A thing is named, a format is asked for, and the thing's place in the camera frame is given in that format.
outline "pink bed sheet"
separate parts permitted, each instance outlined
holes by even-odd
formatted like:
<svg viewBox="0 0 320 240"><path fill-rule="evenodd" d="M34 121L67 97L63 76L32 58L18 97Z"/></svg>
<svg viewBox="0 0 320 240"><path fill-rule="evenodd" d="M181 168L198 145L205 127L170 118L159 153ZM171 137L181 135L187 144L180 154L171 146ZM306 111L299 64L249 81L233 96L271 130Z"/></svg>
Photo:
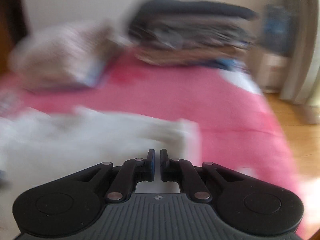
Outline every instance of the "pink bed sheet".
<svg viewBox="0 0 320 240"><path fill-rule="evenodd" d="M157 67L128 51L109 68L97 89L35 95L25 106L68 113L74 106L122 111L199 124L202 160L251 174L298 193L296 168L284 134L263 95L228 82L218 69ZM14 87L7 78L2 87Z"/></svg>

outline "curtain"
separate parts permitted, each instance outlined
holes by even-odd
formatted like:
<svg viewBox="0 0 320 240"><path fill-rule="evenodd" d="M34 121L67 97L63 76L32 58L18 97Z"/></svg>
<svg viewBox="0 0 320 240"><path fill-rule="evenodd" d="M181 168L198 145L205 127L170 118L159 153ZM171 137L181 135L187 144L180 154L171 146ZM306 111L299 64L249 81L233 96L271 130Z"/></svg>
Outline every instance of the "curtain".
<svg viewBox="0 0 320 240"><path fill-rule="evenodd" d="M280 98L305 104L320 68L319 0L286 0L295 18L296 36Z"/></svg>

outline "metal rivet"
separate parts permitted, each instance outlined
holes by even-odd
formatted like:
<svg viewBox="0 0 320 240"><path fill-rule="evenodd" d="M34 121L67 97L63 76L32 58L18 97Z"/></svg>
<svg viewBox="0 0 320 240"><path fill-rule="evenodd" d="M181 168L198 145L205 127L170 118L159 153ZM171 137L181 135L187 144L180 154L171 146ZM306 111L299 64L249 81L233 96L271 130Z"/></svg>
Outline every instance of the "metal rivet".
<svg viewBox="0 0 320 240"><path fill-rule="evenodd" d="M110 192L107 197L111 200L120 200L123 195L120 192Z"/></svg>
<svg viewBox="0 0 320 240"><path fill-rule="evenodd" d="M197 199L203 199L203 200L205 200L205 199L210 198L210 194L209 194L208 192L199 191L199 192L197 192L197 193L195 194L195 197L196 197Z"/></svg>

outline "stack of folded clothes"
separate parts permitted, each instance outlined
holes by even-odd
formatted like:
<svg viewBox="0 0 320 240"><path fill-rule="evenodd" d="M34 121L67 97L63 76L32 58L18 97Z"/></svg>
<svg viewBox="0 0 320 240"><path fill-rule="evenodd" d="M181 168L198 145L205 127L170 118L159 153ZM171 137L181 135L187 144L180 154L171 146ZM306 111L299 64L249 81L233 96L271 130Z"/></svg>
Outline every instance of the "stack of folded clothes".
<svg viewBox="0 0 320 240"><path fill-rule="evenodd" d="M240 27L257 14L244 7L209 1L148 0L129 24L139 41L137 58L152 65L210 64L242 59L254 36Z"/></svg>

